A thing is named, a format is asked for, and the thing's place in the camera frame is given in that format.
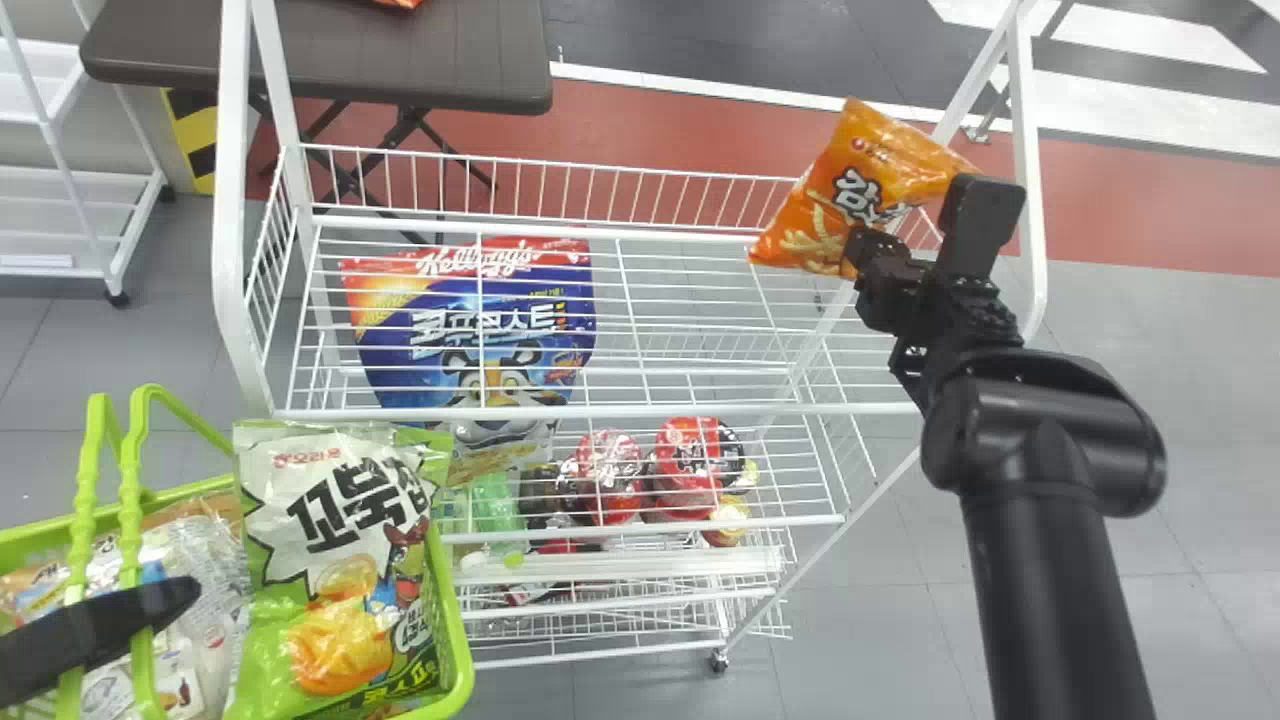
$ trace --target green shopping basket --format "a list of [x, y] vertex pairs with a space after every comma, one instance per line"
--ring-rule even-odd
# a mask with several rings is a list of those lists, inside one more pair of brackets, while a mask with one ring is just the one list
[[[28, 559], [47, 555], [60, 547], [70, 547], [67, 564], [70, 578], [65, 591], [65, 603], [79, 602], [84, 597], [86, 569], [92, 553], [93, 537], [119, 530], [123, 553], [120, 589], [136, 587], [141, 579], [138, 551], [142, 547], [141, 523], [146, 514], [191, 497], [233, 488], [236, 478], [227, 473], [204, 482], [192, 483], [163, 492], [151, 492], [138, 480], [142, 446], [151, 425], [151, 407], [165, 406], [175, 418], [205, 438], [227, 456], [233, 455], [232, 443], [200, 415], [183, 405], [173, 393], [157, 384], [145, 384], [129, 396], [129, 430], [122, 436], [120, 424], [106, 393], [88, 398], [84, 418], [84, 442], [81, 445], [79, 468], [76, 471], [74, 511], [29, 525], [0, 530], [0, 574], [23, 568]], [[104, 445], [110, 448], [120, 469], [119, 502], [97, 505], [97, 479]], [[421, 596], [430, 606], [430, 623], [438, 648], [440, 685], [412, 702], [417, 706], [401, 715], [404, 720], [438, 720], [457, 714], [475, 684], [471, 648], [462, 628], [458, 598], [453, 589], [449, 552], [440, 543], [439, 530], [431, 525], [426, 536], [428, 573]], [[166, 720], [155, 692], [155, 661], [151, 653], [152, 630], [138, 632], [131, 642], [131, 674], [133, 676], [134, 707], [142, 720]], [[5, 711], [9, 716], [52, 717], [76, 720], [79, 717], [81, 680], [83, 669], [70, 670], [59, 678], [58, 688], [44, 698], [31, 701]]]

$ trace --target table top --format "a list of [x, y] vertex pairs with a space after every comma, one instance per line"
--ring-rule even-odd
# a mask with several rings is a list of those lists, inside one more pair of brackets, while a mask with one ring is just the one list
[[[536, 115], [552, 79], [538, 0], [276, 0], [293, 95]], [[96, 79], [215, 90], [219, 0], [106, 0], [81, 42]], [[265, 91], [256, 46], [250, 86]]]

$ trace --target caster wheel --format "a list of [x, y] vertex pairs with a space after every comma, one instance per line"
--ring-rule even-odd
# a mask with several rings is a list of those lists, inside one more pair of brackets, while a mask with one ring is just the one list
[[102, 291], [102, 297], [106, 297], [106, 301], [110, 302], [111, 307], [115, 307], [116, 310], [124, 310], [129, 306], [129, 293], [127, 292], [111, 295], [111, 291], [105, 290]]
[[712, 669], [713, 675], [723, 675], [728, 670], [728, 657], [724, 657], [723, 652], [713, 652], [707, 659], [707, 665]]

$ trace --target orange snack bag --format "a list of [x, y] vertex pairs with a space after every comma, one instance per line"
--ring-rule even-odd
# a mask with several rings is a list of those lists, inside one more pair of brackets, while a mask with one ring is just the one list
[[923, 132], [845, 100], [831, 141], [787, 193], [749, 260], [854, 279], [841, 255], [849, 228], [883, 228], [913, 206], [942, 197], [959, 173], [978, 168]]

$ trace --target yellow black hazard stripe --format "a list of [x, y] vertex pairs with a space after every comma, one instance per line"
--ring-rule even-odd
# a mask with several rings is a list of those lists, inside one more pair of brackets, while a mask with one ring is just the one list
[[168, 88], [161, 92], [178, 147], [187, 158], [196, 192], [214, 193], [214, 152], [218, 138], [218, 96], [212, 92]]

